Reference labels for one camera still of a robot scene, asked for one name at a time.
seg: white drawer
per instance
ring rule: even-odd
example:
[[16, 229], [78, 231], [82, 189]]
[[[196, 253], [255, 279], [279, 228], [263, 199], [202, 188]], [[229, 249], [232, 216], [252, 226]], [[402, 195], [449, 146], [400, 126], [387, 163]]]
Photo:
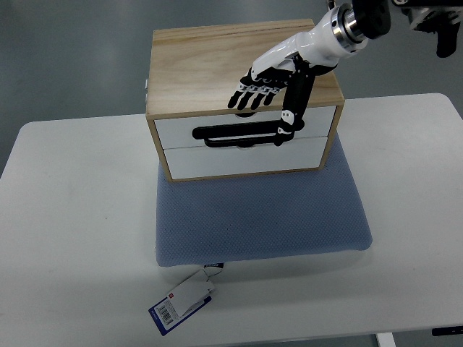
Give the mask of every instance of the white drawer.
[[238, 147], [189, 147], [164, 150], [172, 179], [250, 174], [317, 168], [327, 137], [293, 139], [273, 144]]
[[[328, 136], [333, 121], [335, 106], [308, 108], [303, 116], [304, 129], [294, 135], [294, 139], [303, 137]], [[196, 127], [210, 127], [223, 124], [243, 124], [254, 121], [275, 121], [280, 119], [281, 111], [257, 112], [248, 118], [240, 118], [235, 114], [220, 116], [201, 116], [178, 119], [155, 120], [156, 129], [163, 149], [205, 146], [204, 140], [196, 140], [192, 131]]]

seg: wooden drawer cabinet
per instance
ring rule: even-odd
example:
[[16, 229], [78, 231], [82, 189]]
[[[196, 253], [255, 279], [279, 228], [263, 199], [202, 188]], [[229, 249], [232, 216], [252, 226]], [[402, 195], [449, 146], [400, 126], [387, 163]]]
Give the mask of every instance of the wooden drawer cabinet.
[[[284, 91], [252, 116], [235, 114], [226, 105], [255, 58], [312, 27], [311, 20], [292, 20], [154, 32], [146, 118], [169, 181], [323, 167], [344, 105], [333, 72], [315, 80], [305, 125], [293, 140], [280, 147], [221, 144], [263, 136], [235, 136], [224, 130], [228, 126], [260, 127], [280, 119]], [[208, 136], [198, 136], [204, 132]]]

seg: blue pad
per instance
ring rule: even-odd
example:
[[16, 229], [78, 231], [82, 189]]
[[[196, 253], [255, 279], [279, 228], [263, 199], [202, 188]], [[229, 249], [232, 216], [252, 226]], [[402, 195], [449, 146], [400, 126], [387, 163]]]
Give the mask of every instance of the blue pad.
[[365, 250], [371, 242], [337, 136], [321, 171], [169, 183], [159, 168], [160, 266]]

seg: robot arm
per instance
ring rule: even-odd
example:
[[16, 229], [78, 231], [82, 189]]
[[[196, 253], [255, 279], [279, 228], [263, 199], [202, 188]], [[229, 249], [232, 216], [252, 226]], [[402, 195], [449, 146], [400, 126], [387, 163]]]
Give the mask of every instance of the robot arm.
[[386, 34], [391, 26], [387, 0], [353, 1], [334, 7], [308, 32], [297, 33], [257, 58], [240, 80], [228, 107], [242, 110], [252, 96], [251, 109], [262, 99], [269, 105], [275, 94], [287, 87], [275, 145], [294, 136], [302, 120], [315, 77], [334, 69], [339, 59], [363, 49], [368, 38]]
[[[463, 0], [392, 1], [409, 17], [413, 30], [438, 33], [438, 56], [455, 51]], [[230, 98], [228, 107], [242, 110], [255, 95], [250, 106], [255, 110], [262, 100], [269, 105], [287, 87], [275, 145], [293, 138], [316, 76], [330, 72], [341, 58], [354, 56], [368, 39], [389, 32], [388, 0], [352, 0], [352, 5], [340, 7], [327, 0], [327, 4], [328, 13], [311, 31], [297, 33], [257, 58]]]
[[447, 58], [456, 50], [456, 37], [463, 20], [462, 0], [392, 0], [408, 16], [410, 29], [437, 33], [437, 55]]

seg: white table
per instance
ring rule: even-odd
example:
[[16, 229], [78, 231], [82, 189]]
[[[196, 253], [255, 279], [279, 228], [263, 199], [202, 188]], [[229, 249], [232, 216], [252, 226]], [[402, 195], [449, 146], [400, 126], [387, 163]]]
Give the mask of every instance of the white table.
[[366, 252], [226, 264], [162, 338], [158, 160], [143, 115], [24, 126], [0, 180], [0, 346], [202, 346], [463, 324], [463, 121], [442, 95], [348, 100]]

